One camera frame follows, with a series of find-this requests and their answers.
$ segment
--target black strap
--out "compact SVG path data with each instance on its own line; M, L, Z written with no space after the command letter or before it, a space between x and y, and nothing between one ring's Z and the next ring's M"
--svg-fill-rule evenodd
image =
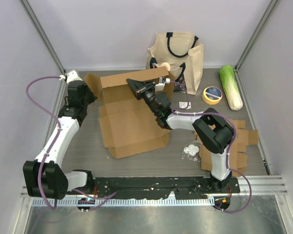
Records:
M179 67L182 67L180 75L176 78L176 82L179 82L180 78L184 75L185 69L186 69L186 64L182 63Z
M177 58L183 58L183 57L187 56L187 55L188 55L187 52L186 52L184 55L177 55L177 54L175 54L174 52L171 51L169 43L170 43L170 38L172 37L172 34L173 34L173 33L166 33L166 37L167 37L167 48L168 48L169 52L170 52L172 55L174 55L175 57L177 57ZM194 36L194 42L193 42L193 44L192 44L192 46L191 46L190 49L192 49L192 48L195 46L196 41L197 41L198 39L199 39L199 38L198 38L197 36Z
M157 63L157 61L156 61L155 57L152 57L152 58L150 59L150 68L153 68L153 64L154 64L154 63Z

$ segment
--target cardboard box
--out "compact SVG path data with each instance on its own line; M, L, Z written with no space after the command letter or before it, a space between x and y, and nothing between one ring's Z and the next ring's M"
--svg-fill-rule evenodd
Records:
M248 165L248 156L243 154L246 152L246 146L248 145L257 145L258 144L258 131L252 130L248 131L245 128L246 122L244 120L232 120L235 127L237 128L237 138L232 144L230 149L229 165L232 169L236 169L241 173L245 173L246 167ZM208 151L204 145L200 149L200 158L201 158L201 169L211 171L212 163L210 151ZM233 176L239 177L238 173L233 172Z
M104 105L99 107L103 143L114 158L123 158L166 147L170 130L157 125L156 117L145 104L132 94L126 79L138 81L159 77L175 80L166 67L99 77L88 74L84 81ZM164 92L172 97L173 84L166 84Z

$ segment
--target canvas bag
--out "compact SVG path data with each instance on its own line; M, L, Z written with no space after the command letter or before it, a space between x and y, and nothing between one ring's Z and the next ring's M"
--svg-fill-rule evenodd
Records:
M170 73L176 82L185 85L189 94L195 95L203 72L204 46L192 33L157 33L155 45L148 49L146 68L170 64ZM182 91L179 85L174 90Z

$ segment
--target cardboard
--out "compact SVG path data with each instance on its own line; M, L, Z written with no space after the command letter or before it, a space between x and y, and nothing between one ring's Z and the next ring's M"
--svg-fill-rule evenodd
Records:
M247 151L248 145L257 145L258 144L258 131L252 130L248 131L245 128L246 122L244 120L232 120L235 127L237 128L237 138L231 146L229 164L233 169L238 170L239 172L244 173L247 167L248 156L243 154ZM201 169L211 171L212 163L210 151L205 148L204 145L201 146L199 156L201 158ZM233 176L240 177L238 173L233 172Z
M103 143L114 158L123 158L142 152L166 147L170 130L162 129L156 117L144 100L137 100L132 94L126 79L138 81L153 80L159 77L175 80L166 67L99 77L87 74L84 81L91 91L104 103L99 107L100 128ZM169 99L173 93L173 83L166 84L164 92Z

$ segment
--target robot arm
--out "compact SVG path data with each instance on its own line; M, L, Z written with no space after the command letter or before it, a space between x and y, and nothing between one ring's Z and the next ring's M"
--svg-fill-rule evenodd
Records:
M144 99L161 128L197 132L204 146L211 152L211 183L215 189L224 188L231 178L231 173L226 167L225 149L232 140L233 128L223 118L213 115L217 113L213 108L208 108L201 115L173 112L167 94L155 93L157 85L154 81L141 82L127 79L127 83L138 100ZM215 125L213 130L209 127L211 125Z
M96 97L87 84L78 77L76 71L67 73L68 104L59 111L61 132L43 165L42 186L47 198L63 199L67 191L79 187L92 188L90 171L76 170L64 174L61 170L64 154L75 133L79 130L87 115L87 106ZM41 196L38 188L38 168L47 148L50 146L59 127L56 126L44 149L34 161L26 161L23 166L26 187L30 196Z

